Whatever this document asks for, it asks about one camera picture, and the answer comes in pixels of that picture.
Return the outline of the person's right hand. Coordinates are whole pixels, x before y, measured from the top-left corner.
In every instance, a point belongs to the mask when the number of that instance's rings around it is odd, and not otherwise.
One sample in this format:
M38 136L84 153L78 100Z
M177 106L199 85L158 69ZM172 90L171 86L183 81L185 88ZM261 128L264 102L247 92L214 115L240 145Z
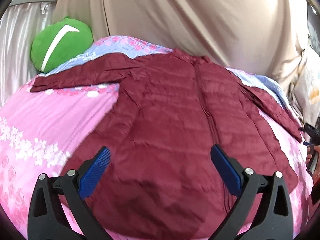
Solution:
M307 154L306 169L315 183L319 179L319 145L310 144Z

